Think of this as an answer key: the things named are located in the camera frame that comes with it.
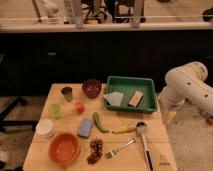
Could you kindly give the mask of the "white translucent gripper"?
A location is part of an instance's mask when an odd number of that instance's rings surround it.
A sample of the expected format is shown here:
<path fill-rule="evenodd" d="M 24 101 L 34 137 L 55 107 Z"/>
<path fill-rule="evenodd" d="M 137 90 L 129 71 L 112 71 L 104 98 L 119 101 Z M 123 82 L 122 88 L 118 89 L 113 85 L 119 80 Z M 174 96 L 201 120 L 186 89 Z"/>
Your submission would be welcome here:
<path fill-rule="evenodd" d="M 164 87 L 158 96 L 162 113 L 162 122 L 167 125 L 175 117 L 176 111 L 185 102 L 185 99 L 169 87 Z"/>

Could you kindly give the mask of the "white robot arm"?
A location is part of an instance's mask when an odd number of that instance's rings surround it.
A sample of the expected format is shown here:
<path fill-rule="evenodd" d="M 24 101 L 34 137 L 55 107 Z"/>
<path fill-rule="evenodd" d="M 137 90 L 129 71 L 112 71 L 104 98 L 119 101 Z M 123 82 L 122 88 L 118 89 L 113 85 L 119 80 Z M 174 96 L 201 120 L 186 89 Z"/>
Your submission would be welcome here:
<path fill-rule="evenodd" d="M 201 62 L 190 62 L 169 70 L 165 75 L 166 86 L 158 99 L 162 121 L 169 124 L 185 100 L 197 105 L 203 115 L 213 117 L 213 87 L 207 85 L 207 67 Z"/>

